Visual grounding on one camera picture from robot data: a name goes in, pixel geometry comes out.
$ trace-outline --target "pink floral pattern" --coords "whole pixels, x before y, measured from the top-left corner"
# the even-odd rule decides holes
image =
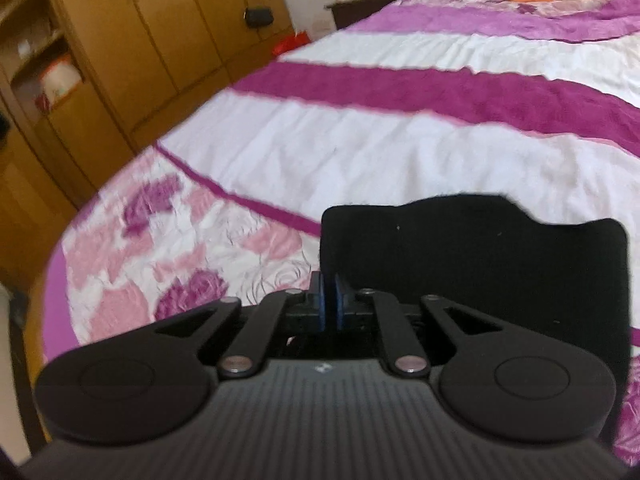
[[[476,9],[500,10],[503,12],[517,12],[519,14],[536,14],[552,18],[564,16],[585,10],[597,10],[610,0],[555,0],[552,2],[535,2],[520,4],[508,0],[398,0],[392,5],[399,6],[446,6],[446,7],[473,7]]]
[[[246,281],[242,284],[242,296],[248,298],[250,303],[257,304],[267,294],[277,290],[308,288],[313,270],[317,270],[317,267],[304,259],[268,262],[254,272],[247,273]]]
[[[186,285],[177,278],[162,295],[154,317],[156,321],[175,316],[181,312],[222,298],[228,289],[220,275],[214,270],[196,270]]]
[[[614,452],[630,466],[640,463],[640,356],[631,359]]]
[[[149,219],[154,214],[173,211],[171,197],[180,191],[181,187],[176,174],[145,184],[124,209],[122,220],[126,226],[125,236],[139,235],[149,226]]]
[[[197,269],[204,261],[207,253],[207,246],[200,242],[194,248],[193,251],[183,253],[178,256],[175,261],[163,260],[154,265],[154,277],[157,282],[164,282],[168,279],[173,279],[180,271]]]
[[[133,282],[105,290],[91,324],[92,341],[121,334],[150,323],[145,295]]]
[[[113,218],[94,228],[78,231],[75,242],[66,253],[70,271],[67,274],[75,288],[84,287],[90,276],[97,276],[106,268],[119,227],[119,219]]]
[[[200,222],[216,200],[217,197],[206,187],[195,187],[184,199],[184,203],[191,206],[191,223]]]
[[[302,247],[302,238],[295,229],[267,220],[255,233],[240,240],[245,249],[260,254],[265,261],[283,260]]]
[[[152,251],[154,248],[154,241],[149,232],[142,233],[142,235],[130,238],[127,244],[121,248],[116,249],[110,253],[109,261],[107,263],[107,274],[111,283],[115,282],[122,270],[122,266],[136,256],[142,256]]]

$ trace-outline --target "round black pad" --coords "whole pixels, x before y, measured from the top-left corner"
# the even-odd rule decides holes
[[[558,363],[542,357],[514,357],[495,370],[505,392],[523,399],[551,399],[569,386],[569,374]]]
[[[210,381],[180,340],[121,336],[60,356],[41,373],[35,396],[55,436],[132,444],[190,420]]]
[[[529,331],[464,338],[440,375],[448,405],[476,429],[518,442],[597,436],[616,393],[597,357]]]

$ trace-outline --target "black fabric cover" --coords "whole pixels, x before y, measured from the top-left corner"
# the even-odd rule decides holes
[[[320,266],[327,292],[340,274],[401,303],[437,294],[599,356],[617,384],[610,446],[630,359],[626,247],[612,219],[541,224],[501,196],[439,196],[328,209]]]

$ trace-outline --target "bedspread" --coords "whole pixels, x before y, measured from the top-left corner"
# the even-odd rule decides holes
[[[46,357],[305,288],[329,206],[460,192],[622,222],[640,347],[639,156],[640,0],[399,0],[220,92],[100,190],[50,261]],[[635,356],[629,464],[639,425]]]

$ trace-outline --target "white container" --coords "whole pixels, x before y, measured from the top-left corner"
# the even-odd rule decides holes
[[[59,57],[40,75],[42,91],[51,106],[82,83],[82,76],[71,62],[71,54]]]

